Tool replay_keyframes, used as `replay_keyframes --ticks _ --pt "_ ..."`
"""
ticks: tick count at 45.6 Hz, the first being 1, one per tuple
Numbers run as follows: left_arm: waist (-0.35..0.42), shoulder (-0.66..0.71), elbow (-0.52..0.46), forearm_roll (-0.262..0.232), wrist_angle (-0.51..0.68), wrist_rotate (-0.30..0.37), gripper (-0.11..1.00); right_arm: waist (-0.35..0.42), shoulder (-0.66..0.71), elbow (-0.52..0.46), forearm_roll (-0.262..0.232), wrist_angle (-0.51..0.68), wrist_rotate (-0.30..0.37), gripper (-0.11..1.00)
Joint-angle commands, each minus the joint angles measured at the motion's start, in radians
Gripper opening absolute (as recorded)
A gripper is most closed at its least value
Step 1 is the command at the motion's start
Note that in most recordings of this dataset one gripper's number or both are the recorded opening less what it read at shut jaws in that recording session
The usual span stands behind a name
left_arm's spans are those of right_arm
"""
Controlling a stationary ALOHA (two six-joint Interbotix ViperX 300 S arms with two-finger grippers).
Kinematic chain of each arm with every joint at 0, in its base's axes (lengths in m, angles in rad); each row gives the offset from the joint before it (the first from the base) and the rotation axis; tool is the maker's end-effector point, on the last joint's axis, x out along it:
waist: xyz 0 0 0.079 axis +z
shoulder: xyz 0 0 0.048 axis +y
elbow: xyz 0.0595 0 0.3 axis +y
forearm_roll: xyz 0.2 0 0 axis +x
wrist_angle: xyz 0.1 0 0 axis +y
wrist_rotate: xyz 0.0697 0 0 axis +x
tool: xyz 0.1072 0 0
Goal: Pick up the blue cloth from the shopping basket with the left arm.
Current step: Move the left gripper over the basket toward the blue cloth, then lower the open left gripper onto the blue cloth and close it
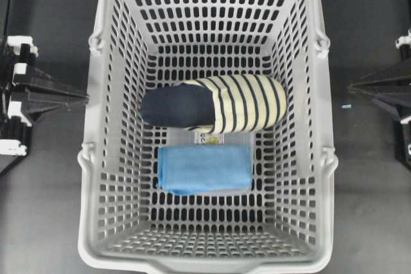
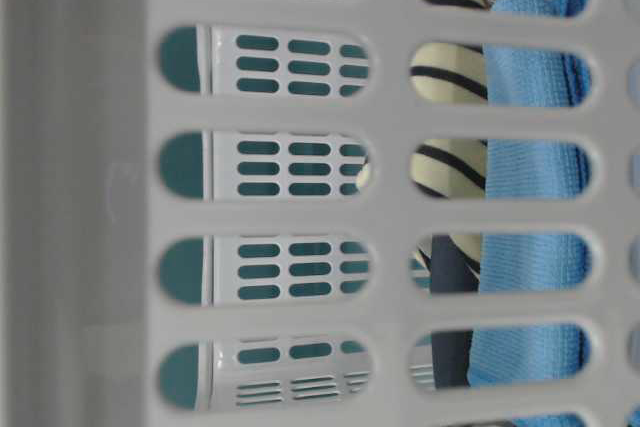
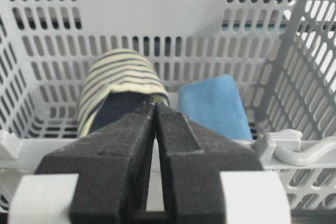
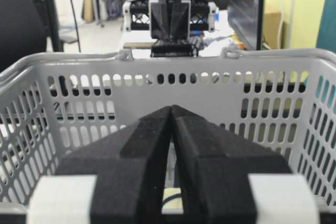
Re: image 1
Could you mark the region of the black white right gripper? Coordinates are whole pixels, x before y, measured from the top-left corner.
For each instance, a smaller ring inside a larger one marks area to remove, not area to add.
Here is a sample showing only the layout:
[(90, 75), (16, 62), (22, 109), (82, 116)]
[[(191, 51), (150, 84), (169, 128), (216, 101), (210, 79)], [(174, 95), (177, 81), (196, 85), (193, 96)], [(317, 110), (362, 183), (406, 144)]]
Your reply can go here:
[(400, 52), (401, 61), (395, 68), (374, 71), (348, 86), (350, 93), (359, 93), (361, 90), (400, 89), (399, 94), (378, 94), (371, 99), (377, 107), (388, 112), (391, 118), (397, 122), (396, 136), (399, 146), (396, 150), (396, 158), (400, 162), (410, 162), (410, 29), (408, 34), (396, 40), (396, 48)]

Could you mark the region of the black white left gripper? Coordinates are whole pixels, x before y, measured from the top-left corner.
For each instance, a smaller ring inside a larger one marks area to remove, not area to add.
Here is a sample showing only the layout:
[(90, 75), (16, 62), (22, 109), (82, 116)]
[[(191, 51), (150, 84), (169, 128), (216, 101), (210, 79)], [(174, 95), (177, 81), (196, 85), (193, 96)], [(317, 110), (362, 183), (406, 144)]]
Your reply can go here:
[[(27, 155), (31, 127), (38, 116), (71, 111), (87, 104), (87, 93), (36, 67), (38, 48), (31, 36), (7, 36), (1, 41), (1, 154)], [(66, 96), (24, 98), (24, 88)]]

